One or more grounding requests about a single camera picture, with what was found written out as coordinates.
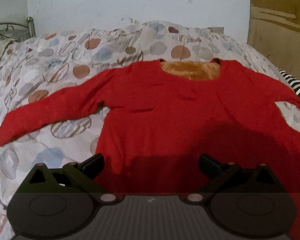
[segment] bed post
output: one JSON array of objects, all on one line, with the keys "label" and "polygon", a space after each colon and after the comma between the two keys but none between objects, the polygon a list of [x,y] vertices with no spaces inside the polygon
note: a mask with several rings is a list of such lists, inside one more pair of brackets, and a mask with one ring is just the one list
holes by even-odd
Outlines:
[{"label": "bed post", "polygon": [[33,21],[33,18],[31,16],[29,16],[27,18],[27,24],[29,26],[29,32],[30,32],[31,38],[35,37],[34,21]]}]

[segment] bed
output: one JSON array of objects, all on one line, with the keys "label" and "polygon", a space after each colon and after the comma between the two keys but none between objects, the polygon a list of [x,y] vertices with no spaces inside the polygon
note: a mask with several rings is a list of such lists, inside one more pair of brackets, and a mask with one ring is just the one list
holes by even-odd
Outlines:
[{"label": "bed", "polygon": [[[4,31],[13,25],[2,24],[7,25]],[[235,59],[287,86],[291,83],[255,49],[224,35],[222,27],[187,28],[151,21],[116,30],[61,31],[35,36],[31,17],[28,26],[23,26],[23,32],[12,36],[0,31],[1,43],[10,39],[0,46],[0,125],[8,112],[20,106],[61,88],[79,85],[105,69],[122,68],[142,60]],[[287,102],[277,102],[277,106],[287,124],[300,132],[300,110]],[[103,108],[80,120],[48,125],[0,148],[0,240],[14,236],[6,207],[33,165],[46,163],[49,168],[59,168],[91,157],[108,111]]]}]

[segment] red sweater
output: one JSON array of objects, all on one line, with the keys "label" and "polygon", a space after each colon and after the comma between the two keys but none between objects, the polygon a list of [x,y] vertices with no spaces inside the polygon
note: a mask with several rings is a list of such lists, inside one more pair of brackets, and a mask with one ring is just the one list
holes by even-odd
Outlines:
[{"label": "red sweater", "polygon": [[192,192],[207,182],[202,153],[244,168],[267,163],[289,192],[300,192],[300,133],[276,101],[300,108],[286,85],[237,61],[221,60],[220,77],[209,81],[166,73],[160,60],[136,62],[8,113],[0,146],[104,103],[110,112],[96,152],[106,164],[95,181],[110,192]]}]

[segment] circular pad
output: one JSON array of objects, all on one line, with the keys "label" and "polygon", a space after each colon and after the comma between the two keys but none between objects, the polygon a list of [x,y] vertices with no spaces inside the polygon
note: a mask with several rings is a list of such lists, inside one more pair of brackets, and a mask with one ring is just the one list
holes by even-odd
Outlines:
[{"label": "circular pad", "polygon": [[224,191],[212,198],[210,207],[220,225],[248,237],[287,233],[296,217],[294,203],[287,193]]},{"label": "circular pad", "polygon": [[86,193],[16,193],[7,208],[15,233],[32,239],[70,235],[85,226],[93,212]]}]

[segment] sweater neckline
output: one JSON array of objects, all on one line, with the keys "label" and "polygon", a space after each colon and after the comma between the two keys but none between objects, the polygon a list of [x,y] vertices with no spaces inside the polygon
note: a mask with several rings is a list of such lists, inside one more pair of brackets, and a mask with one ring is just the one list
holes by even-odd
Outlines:
[{"label": "sweater neckline", "polygon": [[177,75],[174,75],[174,74],[171,74],[171,73],[168,73],[168,72],[165,72],[162,68],[161,68],[161,64],[160,62],[164,62],[165,60],[164,59],[158,59],[156,60],[156,63],[155,63],[155,66],[156,66],[156,71],[158,73],[158,75],[160,77],[162,77],[164,80],[172,80],[172,81],[178,81],[178,82],[184,82],[184,83],[187,83],[187,84],[194,84],[194,85],[203,85],[203,84],[215,84],[215,83],[220,83],[220,81],[222,80],[223,76],[224,76],[224,64],[223,64],[223,61],[218,59],[218,58],[213,58],[210,63],[213,63],[215,62],[216,60],[218,60],[220,62],[220,75],[219,77],[215,78],[215,79],[212,79],[212,80],[191,80],[191,79],[188,79],[186,77],[180,77],[180,76],[177,76]]}]

